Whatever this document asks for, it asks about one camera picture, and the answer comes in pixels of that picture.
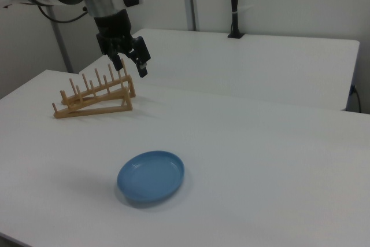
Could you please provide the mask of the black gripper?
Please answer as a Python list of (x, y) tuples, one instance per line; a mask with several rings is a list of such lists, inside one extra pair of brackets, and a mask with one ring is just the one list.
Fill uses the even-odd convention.
[(98, 27), (97, 40), (103, 55), (111, 57), (111, 61), (116, 71), (123, 68), (123, 64), (118, 53), (123, 53), (129, 57), (136, 65), (138, 74), (141, 78), (147, 75), (147, 62), (151, 59), (144, 39), (139, 36), (133, 38), (131, 35), (131, 22), (127, 11), (107, 16), (95, 17)]

